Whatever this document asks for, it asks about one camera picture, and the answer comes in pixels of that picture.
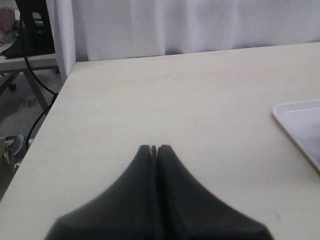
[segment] white tray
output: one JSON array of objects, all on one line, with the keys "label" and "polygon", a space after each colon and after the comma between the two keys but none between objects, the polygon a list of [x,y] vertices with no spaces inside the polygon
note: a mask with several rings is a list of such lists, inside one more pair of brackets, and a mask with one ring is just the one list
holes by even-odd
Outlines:
[{"label": "white tray", "polygon": [[320,99],[279,104],[272,112],[320,171]]}]

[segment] white curtain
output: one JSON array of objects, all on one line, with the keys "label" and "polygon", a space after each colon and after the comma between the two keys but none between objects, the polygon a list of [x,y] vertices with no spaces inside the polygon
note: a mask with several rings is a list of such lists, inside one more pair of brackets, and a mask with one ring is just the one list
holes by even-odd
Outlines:
[{"label": "white curtain", "polygon": [[64,77],[76,61],[320,40],[320,0],[47,0],[47,6]]}]

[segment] chair wheel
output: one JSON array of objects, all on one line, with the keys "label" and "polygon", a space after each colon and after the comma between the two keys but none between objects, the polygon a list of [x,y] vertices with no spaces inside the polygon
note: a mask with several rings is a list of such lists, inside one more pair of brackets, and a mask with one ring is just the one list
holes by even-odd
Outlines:
[{"label": "chair wheel", "polygon": [[14,91],[14,90],[17,89],[17,85],[15,85],[14,83],[11,83],[11,84],[9,85],[9,89],[10,89],[10,91]]}]

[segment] white plastic tray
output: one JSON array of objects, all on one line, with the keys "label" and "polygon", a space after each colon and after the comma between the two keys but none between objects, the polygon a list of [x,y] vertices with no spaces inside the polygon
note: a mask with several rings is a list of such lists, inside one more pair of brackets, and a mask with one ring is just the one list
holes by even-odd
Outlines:
[{"label": "white plastic tray", "polygon": [[320,171],[320,99],[279,104],[273,115]]}]

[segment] pink object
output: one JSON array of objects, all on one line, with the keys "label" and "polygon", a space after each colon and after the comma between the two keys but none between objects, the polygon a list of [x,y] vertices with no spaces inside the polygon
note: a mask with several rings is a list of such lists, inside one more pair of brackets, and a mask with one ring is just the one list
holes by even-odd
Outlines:
[{"label": "pink object", "polygon": [[15,23],[16,15],[12,7],[0,8],[0,39],[3,39]]}]

